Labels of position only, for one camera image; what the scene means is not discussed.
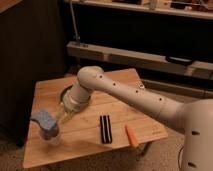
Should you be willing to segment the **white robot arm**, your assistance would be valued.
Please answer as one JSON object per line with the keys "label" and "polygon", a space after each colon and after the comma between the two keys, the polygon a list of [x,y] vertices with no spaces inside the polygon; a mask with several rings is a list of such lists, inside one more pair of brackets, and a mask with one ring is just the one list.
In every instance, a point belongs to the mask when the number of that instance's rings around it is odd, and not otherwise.
{"label": "white robot arm", "polygon": [[213,99],[181,103],[109,78],[98,66],[81,68],[62,96],[67,112],[80,112],[101,91],[185,135],[181,171],[213,171]]}

